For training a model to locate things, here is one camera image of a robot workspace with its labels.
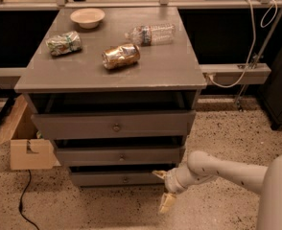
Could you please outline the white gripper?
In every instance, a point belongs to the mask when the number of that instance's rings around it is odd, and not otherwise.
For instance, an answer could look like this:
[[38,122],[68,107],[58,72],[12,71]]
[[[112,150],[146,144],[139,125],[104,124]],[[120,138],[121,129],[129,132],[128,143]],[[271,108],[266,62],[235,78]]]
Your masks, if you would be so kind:
[[167,213],[176,202],[176,195],[179,194],[181,186],[176,178],[176,169],[171,169],[167,172],[165,171],[152,171],[152,174],[160,179],[164,179],[165,188],[169,193],[164,193],[161,197],[159,205],[159,213]]

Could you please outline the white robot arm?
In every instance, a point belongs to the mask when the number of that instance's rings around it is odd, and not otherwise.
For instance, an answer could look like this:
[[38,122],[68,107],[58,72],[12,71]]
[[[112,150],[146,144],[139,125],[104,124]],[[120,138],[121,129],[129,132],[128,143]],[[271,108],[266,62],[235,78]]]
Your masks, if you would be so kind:
[[282,230],[282,155],[265,167],[222,160],[196,150],[188,155],[184,166],[153,174],[164,181],[166,189],[159,206],[161,213],[189,187],[220,177],[260,196],[257,230]]

